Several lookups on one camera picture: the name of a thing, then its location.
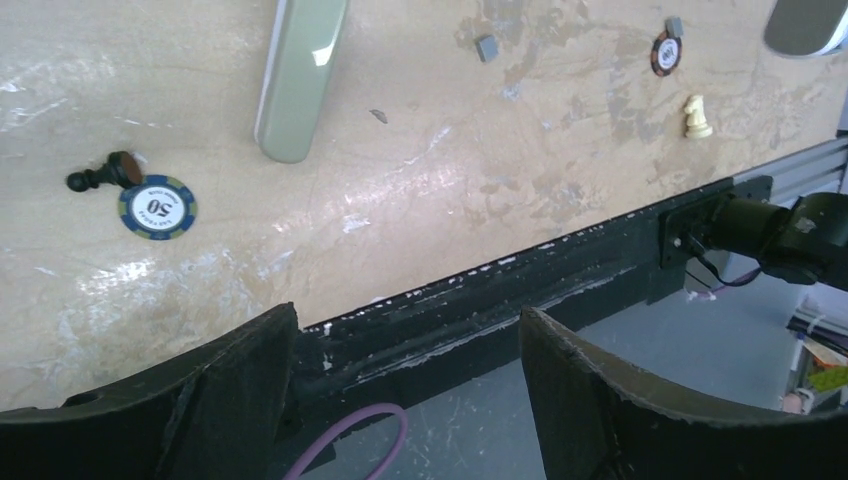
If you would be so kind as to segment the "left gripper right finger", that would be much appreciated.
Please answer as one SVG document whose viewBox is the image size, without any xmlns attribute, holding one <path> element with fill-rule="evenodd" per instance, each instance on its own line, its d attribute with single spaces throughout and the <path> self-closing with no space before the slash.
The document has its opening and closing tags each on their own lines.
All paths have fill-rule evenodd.
<svg viewBox="0 0 848 480">
<path fill-rule="evenodd" d="M 847 414 L 794 415 L 644 370 L 526 308 L 520 353 L 550 479 L 843 479 Z"/>
</svg>

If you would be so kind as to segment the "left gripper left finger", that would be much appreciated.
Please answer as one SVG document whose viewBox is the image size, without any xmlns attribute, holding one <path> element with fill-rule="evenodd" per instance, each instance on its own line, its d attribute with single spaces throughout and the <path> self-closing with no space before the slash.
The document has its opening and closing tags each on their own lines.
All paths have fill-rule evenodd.
<svg viewBox="0 0 848 480">
<path fill-rule="evenodd" d="M 52 409 L 1 415 L 5 479 L 262 479 L 283 413 L 297 315 L 229 333 Z"/>
</svg>

